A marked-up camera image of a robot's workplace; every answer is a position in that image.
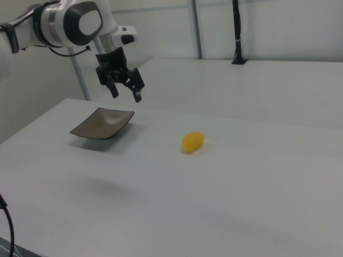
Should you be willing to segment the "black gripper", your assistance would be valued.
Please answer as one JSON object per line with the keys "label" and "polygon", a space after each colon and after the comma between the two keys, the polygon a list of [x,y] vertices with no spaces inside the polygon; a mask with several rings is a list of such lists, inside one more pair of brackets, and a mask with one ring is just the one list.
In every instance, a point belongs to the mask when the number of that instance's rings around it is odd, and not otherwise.
{"label": "black gripper", "polygon": [[96,73],[101,85],[106,86],[113,98],[119,96],[115,82],[125,82],[125,86],[131,90],[136,103],[142,100],[141,90],[145,87],[144,81],[137,68],[129,70],[127,60],[122,47],[107,54],[95,55],[99,66]]}

